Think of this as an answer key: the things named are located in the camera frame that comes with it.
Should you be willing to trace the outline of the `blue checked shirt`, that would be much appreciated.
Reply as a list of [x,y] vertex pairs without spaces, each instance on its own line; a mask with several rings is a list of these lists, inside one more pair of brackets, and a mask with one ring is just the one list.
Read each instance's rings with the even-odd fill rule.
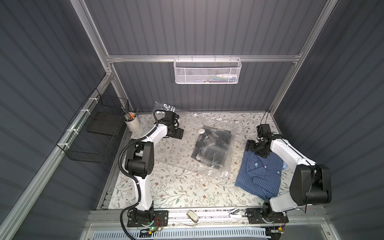
[[244,151],[235,186],[266,200],[278,196],[284,161],[275,153],[266,158]]

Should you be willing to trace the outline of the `black white plaid shirt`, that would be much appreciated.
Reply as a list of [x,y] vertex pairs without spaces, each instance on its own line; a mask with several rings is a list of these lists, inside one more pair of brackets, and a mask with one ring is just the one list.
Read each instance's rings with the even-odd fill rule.
[[205,132],[199,135],[192,158],[210,168],[223,168],[230,151],[231,131],[208,126],[202,130]]

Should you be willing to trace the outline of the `clear plastic vacuum bag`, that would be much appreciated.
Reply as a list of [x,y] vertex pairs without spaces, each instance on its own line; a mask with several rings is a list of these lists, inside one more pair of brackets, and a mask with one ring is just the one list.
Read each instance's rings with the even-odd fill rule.
[[229,115],[193,113],[156,102],[161,116],[171,111],[180,116],[182,139],[165,138],[155,146],[155,161],[223,180],[229,176],[238,123]]

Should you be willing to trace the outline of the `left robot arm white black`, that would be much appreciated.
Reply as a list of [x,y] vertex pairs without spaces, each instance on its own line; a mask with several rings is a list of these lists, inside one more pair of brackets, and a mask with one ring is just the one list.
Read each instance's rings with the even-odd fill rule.
[[119,155],[120,172],[134,181],[135,209],[141,212],[149,212],[154,208],[148,178],[155,166],[155,146],[163,138],[182,139],[184,134],[179,127],[180,116],[163,110],[165,115],[159,120],[157,113],[161,111],[153,112],[155,123],[151,130],[139,139],[130,140]]

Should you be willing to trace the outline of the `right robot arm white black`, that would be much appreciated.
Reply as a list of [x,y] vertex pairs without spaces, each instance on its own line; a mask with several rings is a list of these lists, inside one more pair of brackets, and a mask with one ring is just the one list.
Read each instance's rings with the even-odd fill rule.
[[300,206],[328,204],[332,200],[331,171],[307,158],[281,134],[272,132],[270,125],[257,126],[258,141],[251,140],[246,150],[266,158],[277,154],[294,171],[290,190],[263,204],[266,214],[283,213]]

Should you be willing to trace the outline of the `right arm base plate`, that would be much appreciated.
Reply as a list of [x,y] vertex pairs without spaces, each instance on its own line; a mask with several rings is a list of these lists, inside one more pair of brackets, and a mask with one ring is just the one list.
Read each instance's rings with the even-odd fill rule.
[[268,212],[262,208],[247,208],[245,212],[250,224],[287,224],[288,216],[285,213]]

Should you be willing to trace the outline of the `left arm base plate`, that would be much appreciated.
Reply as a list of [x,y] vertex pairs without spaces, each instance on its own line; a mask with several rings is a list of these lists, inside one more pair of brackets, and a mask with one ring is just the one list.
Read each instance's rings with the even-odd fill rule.
[[169,211],[139,211],[128,213],[127,227],[166,227],[169,220]]

